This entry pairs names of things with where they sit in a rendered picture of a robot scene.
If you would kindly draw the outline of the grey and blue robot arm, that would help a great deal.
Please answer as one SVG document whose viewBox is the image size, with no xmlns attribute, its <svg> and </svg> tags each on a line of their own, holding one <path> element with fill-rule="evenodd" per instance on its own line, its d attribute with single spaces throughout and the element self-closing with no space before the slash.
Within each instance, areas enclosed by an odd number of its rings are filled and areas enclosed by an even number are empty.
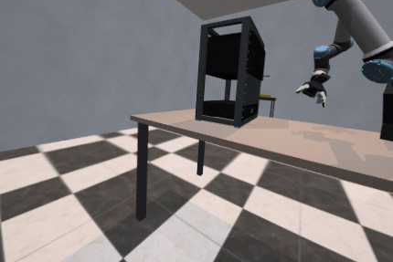
<svg viewBox="0 0 393 262">
<path fill-rule="evenodd" d="M 364 56 L 363 75 L 376 83 L 392 82 L 393 87 L 393 41 L 389 39 L 362 0 L 313 0 L 314 5 L 334 11 L 338 19 L 334 43 L 317 47 L 313 52 L 314 72 L 319 75 L 313 81 L 326 82 L 331 76 L 329 59 L 358 44 Z M 351 38 L 351 36 L 352 38 Z M 351 38 L 351 40 L 350 40 Z"/>
</svg>

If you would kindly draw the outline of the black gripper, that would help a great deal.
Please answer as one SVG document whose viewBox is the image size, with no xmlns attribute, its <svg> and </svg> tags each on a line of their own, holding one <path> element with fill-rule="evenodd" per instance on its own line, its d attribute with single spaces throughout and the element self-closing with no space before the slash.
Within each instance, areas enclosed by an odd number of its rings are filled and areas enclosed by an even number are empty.
<svg viewBox="0 0 393 262">
<path fill-rule="evenodd" d="M 312 81 L 308 81 L 305 82 L 301 87 L 299 87 L 295 93 L 300 93 L 302 92 L 303 94 L 314 98 L 316 96 L 317 92 L 320 92 L 317 94 L 317 101 L 316 103 L 322 103 L 323 107 L 325 107 L 325 102 L 326 102 L 326 91 L 324 89 L 324 86 L 322 85 L 322 83 L 318 82 L 318 81 L 313 81 L 316 77 L 318 77 L 319 75 L 313 75 L 311 77 Z M 314 96 L 315 95 L 315 96 Z"/>
</svg>

